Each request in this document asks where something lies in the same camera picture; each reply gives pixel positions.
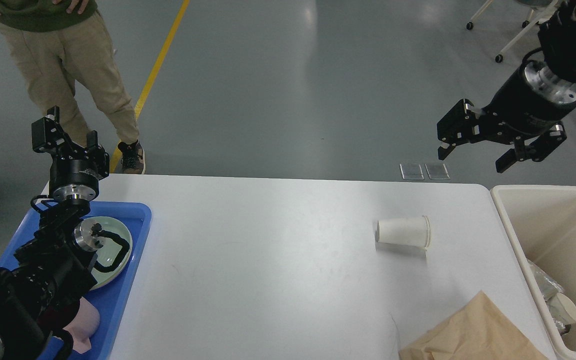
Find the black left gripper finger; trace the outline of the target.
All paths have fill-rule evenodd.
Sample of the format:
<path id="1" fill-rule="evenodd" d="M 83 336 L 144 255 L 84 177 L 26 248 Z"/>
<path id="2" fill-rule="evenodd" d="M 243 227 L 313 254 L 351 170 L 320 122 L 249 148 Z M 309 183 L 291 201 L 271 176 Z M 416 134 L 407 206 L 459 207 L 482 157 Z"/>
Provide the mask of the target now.
<path id="1" fill-rule="evenodd" d="M 60 108 L 55 105 L 30 126 L 31 147 L 35 153 L 49 154 L 57 160 L 84 160 L 85 149 L 75 143 L 60 123 Z"/>
<path id="2" fill-rule="evenodd" d="M 84 159 L 89 162 L 98 180 L 103 180 L 110 175 L 110 155 L 99 143 L 96 130 L 91 130 L 86 134 Z"/>

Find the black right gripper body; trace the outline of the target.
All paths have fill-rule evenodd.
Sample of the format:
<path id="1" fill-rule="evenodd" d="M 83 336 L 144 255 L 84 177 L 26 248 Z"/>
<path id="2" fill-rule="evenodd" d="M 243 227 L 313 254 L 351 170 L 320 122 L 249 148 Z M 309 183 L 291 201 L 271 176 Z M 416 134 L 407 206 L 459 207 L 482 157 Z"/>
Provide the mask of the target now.
<path id="1" fill-rule="evenodd" d="M 544 61 L 521 64 L 478 116 L 478 138 L 515 148 L 557 148 L 563 119 L 576 109 L 576 83 Z"/>

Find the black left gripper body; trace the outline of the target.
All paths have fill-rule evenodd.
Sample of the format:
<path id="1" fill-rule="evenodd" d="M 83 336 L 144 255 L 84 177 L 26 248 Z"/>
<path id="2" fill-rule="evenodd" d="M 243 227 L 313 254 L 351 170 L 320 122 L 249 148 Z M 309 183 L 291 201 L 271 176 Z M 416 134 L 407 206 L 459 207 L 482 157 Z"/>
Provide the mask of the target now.
<path id="1" fill-rule="evenodd" d="M 52 158 L 48 193 L 56 201 L 93 201 L 99 195 L 99 181 L 92 166 L 85 159 Z"/>

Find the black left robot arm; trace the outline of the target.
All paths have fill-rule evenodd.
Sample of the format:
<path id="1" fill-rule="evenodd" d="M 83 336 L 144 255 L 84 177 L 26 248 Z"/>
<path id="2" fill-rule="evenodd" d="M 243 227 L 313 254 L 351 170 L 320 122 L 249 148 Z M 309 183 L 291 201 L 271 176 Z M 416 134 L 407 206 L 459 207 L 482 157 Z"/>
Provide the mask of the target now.
<path id="1" fill-rule="evenodd" d="M 98 133 L 88 132 L 81 146 L 59 120 L 54 106 L 31 126 L 34 152 L 52 158 L 49 191 L 30 201 L 38 230 L 14 251 L 18 267 L 0 267 L 0 360 L 35 360 L 51 337 L 62 341 L 55 358 L 66 360 L 74 338 L 59 317 L 96 285 L 93 270 L 115 271 L 130 252 L 126 239 L 88 217 L 99 182 L 110 173 Z"/>

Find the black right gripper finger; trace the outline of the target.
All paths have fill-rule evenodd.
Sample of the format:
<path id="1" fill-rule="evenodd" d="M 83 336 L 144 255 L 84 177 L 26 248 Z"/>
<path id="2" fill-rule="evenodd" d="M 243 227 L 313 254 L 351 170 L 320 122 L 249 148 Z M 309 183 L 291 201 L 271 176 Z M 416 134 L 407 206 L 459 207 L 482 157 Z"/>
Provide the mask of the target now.
<path id="1" fill-rule="evenodd" d="M 503 153 L 495 161 L 496 171 L 504 173 L 517 162 L 527 160 L 542 162 L 566 139 L 567 133 L 562 124 L 555 124 L 528 145 L 522 137 L 514 139 L 511 142 L 513 148 Z"/>
<path id="2" fill-rule="evenodd" d="M 457 146 L 489 141 L 494 136 L 492 115 L 462 98 L 438 121 L 438 159 L 443 161 Z"/>

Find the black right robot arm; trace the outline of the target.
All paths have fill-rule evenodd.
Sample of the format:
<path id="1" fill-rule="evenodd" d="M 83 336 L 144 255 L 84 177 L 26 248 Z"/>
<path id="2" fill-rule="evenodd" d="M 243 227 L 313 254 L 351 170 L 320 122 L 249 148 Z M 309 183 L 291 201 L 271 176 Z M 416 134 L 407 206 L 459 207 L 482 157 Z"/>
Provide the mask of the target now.
<path id="1" fill-rule="evenodd" d="M 544 161 L 567 139 L 563 119 L 576 109 L 576 0 L 565 0 L 537 33 L 544 59 L 526 53 L 482 108 L 464 98 L 437 123 L 438 159 L 457 146 L 489 141 L 510 146 L 495 162 L 503 173 L 517 162 Z"/>

